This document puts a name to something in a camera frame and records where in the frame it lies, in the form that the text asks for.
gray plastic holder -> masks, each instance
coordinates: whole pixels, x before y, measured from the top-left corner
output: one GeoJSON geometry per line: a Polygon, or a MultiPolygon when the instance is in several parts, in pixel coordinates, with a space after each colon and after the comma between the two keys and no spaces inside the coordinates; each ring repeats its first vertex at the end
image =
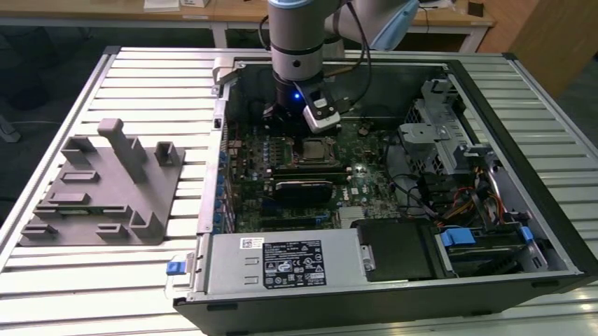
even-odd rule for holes
{"type": "Polygon", "coordinates": [[[156,245],[164,240],[184,150],[170,142],[143,148],[120,119],[103,119],[97,133],[67,140],[67,162],[20,239],[21,246],[156,245]]]}

power supply label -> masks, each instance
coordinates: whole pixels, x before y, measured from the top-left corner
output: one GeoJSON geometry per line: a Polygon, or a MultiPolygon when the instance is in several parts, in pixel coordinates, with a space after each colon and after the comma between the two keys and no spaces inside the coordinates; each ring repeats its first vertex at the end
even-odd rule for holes
{"type": "Polygon", "coordinates": [[[324,285],[320,240],[263,243],[263,286],[267,289],[324,285]]]}

slotted metal surface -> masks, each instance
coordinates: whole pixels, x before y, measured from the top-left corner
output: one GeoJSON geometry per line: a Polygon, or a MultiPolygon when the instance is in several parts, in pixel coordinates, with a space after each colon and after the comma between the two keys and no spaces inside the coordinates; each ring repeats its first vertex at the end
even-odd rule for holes
{"type": "MultiPolygon", "coordinates": [[[[0,329],[3,335],[200,335],[175,312],[164,295],[166,262],[192,251],[206,175],[211,133],[211,69],[220,56],[264,56],[259,50],[123,48],[103,56],[60,129],[91,135],[103,118],[122,118],[126,133],[143,144],[174,141],[186,148],[167,228],[159,246],[15,247],[20,227],[57,173],[64,158],[48,155],[16,205],[25,216],[11,214],[0,231],[7,246],[0,255],[0,329]]],[[[598,160],[587,139],[541,94],[533,80],[501,55],[374,53],[376,58],[458,59],[467,68],[507,130],[527,155],[550,192],[582,237],[598,251],[598,160]]],[[[473,120],[479,139],[485,137],[473,120]]],[[[96,146],[107,145],[92,136],[96,146]]],[[[60,141],[51,144],[59,148],[60,141]]],[[[188,279],[182,276],[176,285],[188,279]]],[[[598,287],[539,297],[502,314],[443,318],[384,325],[310,330],[343,335],[575,335],[598,333],[598,287]]],[[[286,332],[300,335],[306,332],[286,332]]]]}

motherboard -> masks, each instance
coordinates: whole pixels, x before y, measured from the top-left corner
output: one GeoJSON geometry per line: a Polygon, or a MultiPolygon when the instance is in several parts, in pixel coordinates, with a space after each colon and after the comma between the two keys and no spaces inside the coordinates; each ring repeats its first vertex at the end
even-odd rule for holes
{"type": "Polygon", "coordinates": [[[332,229],[348,219],[399,216],[383,159],[388,131],[351,120],[334,135],[299,140],[258,127],[231,133],[236,232],[332,229]]]}

blue plastic tab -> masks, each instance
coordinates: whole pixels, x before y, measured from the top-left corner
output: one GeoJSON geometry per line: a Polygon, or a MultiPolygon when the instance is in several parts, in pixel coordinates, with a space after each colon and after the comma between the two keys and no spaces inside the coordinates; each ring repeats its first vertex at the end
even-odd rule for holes
{"type": "Polygon", "coordinates": [[[441,239],[445,246],[475,244],[474,234],[466,228],[447,229],[442,232],[441,239]]]}
{"type": "Polygon", "coordinates": [[[276,8],[292,9],[311,4],[314,0],[268,0],[268,2],[276,8]]]}
{"type": "Polygon", "coordinates": [[[378,36],[374,38],[374,42],[370,46],[372,49],[390,51],[396,48],[411,26],[411,21],[418,13],[418,7],[418,0],[410,0],[410,2],[400,7],[399,11],[394,14],[391,20],[382,28],[382,31],[378,33],[378,36]]]}
{"type": "Polygon", "coordinates": [[[525,242],[531,243],[534,241],[534,234],[531,233],[530,228],[527,226],[522,226],[519,230],[522,231],[525,242]]]}
{"type": "Polygon", "coordinates": [[[450,235],[447,232],[441,233],[441,239],[442,239],[442,244],[445,245],[445,247],[449,247],[453,245],[453,239],[450,238],[450,235]]]}
{"type": "Polygon", "coordinates": [[[186,273],[184,261],[170,261],[167,263],[167,275],[183,275],[186,273]]]}

